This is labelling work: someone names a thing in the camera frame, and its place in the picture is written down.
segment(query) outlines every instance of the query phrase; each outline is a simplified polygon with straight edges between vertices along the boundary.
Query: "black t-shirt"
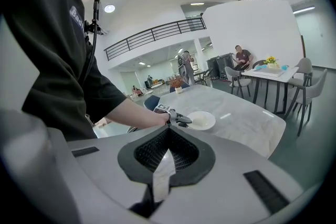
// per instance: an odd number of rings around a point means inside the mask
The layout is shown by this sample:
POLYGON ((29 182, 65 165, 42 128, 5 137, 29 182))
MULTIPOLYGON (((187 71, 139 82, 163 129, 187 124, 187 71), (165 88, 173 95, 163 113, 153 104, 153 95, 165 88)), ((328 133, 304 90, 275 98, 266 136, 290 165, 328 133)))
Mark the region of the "black t-shirt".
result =
POLYGON ((96 137, 85 114, 98 121, 126 97, 101 75, 96 59, 83 86, 78 83, 91 52, 83 32, 82 1, 8 0, 2 12, 40 72, 23 111, 60 129, 67 140, 96 137))
POLYGON ((245 63, 248 61, 248 57, 251 55, 251 53, 248 50, 243 50, 241 53, 236 54, 236 58, 238 60, 245 60, 245 63))

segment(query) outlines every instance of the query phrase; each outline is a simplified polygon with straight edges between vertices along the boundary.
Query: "person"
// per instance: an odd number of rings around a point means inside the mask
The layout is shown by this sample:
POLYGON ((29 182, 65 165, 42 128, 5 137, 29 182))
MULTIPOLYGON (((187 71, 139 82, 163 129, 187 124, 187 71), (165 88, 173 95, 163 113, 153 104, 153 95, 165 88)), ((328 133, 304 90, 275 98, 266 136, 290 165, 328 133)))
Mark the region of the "person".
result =
POLYGON ((97 67, 86 80, 92 46, 84 34, 82 0, 8 0, 2 9, 15 39, 39 70, 22 110, 63 132, 66 140, 96 138, 91 124, 105 117, 139 127, 164 125, 168 114, 147 110, 122 94, 97 67))
POLYGON ((142 95, 143 95, 142 91, 139 90, 138 88, 136 88, 134 85, 133 85, 133 89, 132 89, 132 91, 133 91, 134 93, 136 93, 138 96, 142 96, 142 95))
POLYGON ((148 75, 147 81, 149 83, 149 86, 153 84, 153 78, 150 75, 148 75))
POLYGON ((191 63, 194 62, 194 59, 190 56, 189 51, 187 50, 182 53, 181 57, 186 69, 186 75, 183 77, 183 81, 189 85, 195 85, 194 69, 191 65, 191 63))
POLYGON ((237 71, 247 69, 253 60, 253 55, 248 50, 243 50, 240 45, 236 46, 236 62, 238 65, 234 68, 237 71))

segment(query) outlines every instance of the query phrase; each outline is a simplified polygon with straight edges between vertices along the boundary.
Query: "balcony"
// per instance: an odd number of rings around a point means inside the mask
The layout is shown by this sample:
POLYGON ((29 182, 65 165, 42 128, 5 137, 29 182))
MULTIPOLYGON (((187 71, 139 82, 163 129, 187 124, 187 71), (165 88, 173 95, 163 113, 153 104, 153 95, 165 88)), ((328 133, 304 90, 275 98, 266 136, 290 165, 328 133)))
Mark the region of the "balcony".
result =
POLYGON ((106 56, 108 60, 113 59, 121 54, 131 51, 145 44, 174 35, 206 29, 202 18, 179 20, 176 22, 159 25, 132 36, 129 36, 110 47, 106 48, 106 56))

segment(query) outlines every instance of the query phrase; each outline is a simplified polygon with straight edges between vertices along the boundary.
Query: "small plant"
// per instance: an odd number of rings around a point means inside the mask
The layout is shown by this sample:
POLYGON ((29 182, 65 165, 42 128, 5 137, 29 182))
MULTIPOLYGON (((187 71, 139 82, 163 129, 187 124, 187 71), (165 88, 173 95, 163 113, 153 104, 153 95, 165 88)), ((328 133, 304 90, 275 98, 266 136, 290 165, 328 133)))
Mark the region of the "small plant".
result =
POLYGON ((268 63, 276 63, 277 62, 277 59, 275 59, 274 56, 270 56, 266 59, 266 61, 264 61, 264 64, 268 64, 268 63))
POLYGON ((183 80, 181 79, 180 76, 171 77, 171 78, 169 78, 169 84, 170 84, 171 87, 179 88, 179 87, 182 86, 183 80))

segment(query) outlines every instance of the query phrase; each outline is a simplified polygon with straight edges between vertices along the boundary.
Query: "flower vase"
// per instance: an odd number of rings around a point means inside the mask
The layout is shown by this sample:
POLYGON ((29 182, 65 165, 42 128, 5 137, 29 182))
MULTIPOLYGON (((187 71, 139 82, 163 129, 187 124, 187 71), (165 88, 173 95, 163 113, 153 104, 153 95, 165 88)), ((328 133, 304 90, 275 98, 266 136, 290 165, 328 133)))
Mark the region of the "flower vase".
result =
POLYGON ((182 87, 175 88, 176 93, 181 93, 182 92, 182 87))
POLYGON ((277 68, 277 65, 276 65, 275 63, 273 63, 273 62, 269 62, 269 63, 267 64, 267 67, 268 67, 268 68, 277 68))

